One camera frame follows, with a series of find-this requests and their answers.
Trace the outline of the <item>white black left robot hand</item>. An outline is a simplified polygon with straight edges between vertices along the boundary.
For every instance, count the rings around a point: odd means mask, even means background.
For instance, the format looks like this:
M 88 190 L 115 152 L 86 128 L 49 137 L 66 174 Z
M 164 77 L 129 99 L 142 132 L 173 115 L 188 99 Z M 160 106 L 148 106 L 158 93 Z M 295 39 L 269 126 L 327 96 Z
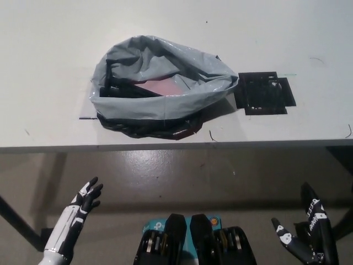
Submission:
M 64 208 L 47 241 L 46 251 L 58 253 L 65 259 L 73 257 L 74 246 L 88 214 L 100 205 L 98 198 L 103 185 L 97 181 L 98 177 L 88 181 Z

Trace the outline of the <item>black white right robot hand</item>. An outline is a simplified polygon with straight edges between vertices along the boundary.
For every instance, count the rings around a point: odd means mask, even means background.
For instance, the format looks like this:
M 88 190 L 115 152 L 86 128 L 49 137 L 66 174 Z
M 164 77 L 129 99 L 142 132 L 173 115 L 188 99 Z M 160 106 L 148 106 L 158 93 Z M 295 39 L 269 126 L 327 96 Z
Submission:
M 307 221 L 297 223 L 300 235 L 293 235 L 279 222 L 271 222 L 282 246 L 302 264 L 339 264 L 336 240 L 330 219 L 314 189 L 305 182 L 301 185 L 301 202 Z

